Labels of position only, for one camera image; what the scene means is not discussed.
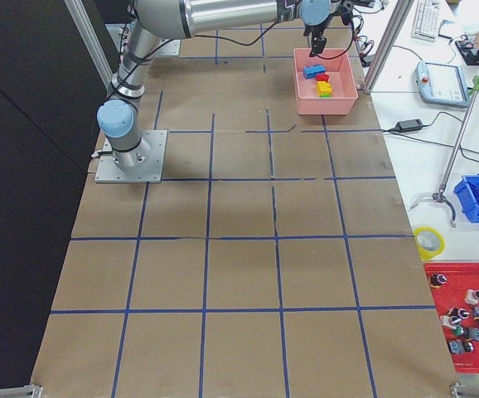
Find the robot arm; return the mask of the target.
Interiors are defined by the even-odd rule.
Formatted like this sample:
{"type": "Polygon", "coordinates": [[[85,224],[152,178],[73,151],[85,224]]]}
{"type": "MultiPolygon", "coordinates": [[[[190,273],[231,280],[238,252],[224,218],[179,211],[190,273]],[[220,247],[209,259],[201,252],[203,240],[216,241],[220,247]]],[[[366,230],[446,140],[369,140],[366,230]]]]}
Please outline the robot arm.
{"type": "Polygon", "coordinates": [[[272,26],[301,19],[305,36],[310,37],[311,56],[323,53],[325,29],[339,15],[345,24],[353,16],[351,1],[132,1],[129,6],[134,27],[128,47],[111,80],[105,103],[97,120],[107,138],[117,168],[132,171],[148,160],[151,149],[136,126],[138,102],[153,57],[161,46],[175,40],[205,37],[221,28],[268,23],[272,26]]]}

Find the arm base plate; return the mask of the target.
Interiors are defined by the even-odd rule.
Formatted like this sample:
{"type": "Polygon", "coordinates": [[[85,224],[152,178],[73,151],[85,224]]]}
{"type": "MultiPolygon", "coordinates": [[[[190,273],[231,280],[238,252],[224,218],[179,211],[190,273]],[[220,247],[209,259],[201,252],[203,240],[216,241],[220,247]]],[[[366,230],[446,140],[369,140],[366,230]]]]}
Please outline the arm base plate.
{"type": "Polygon", "coordinates": [[[161,39],[155,56],[157,57],[177,57],[180,55],[181,41],[161,39]]]}
{"type": "Polygon", "coordinates": [[[162,181],[167,130],[139,130],[141,142],[133,151],[116,152],[104,140],[94,180],[97,183],[160,183],[162,181]]]}

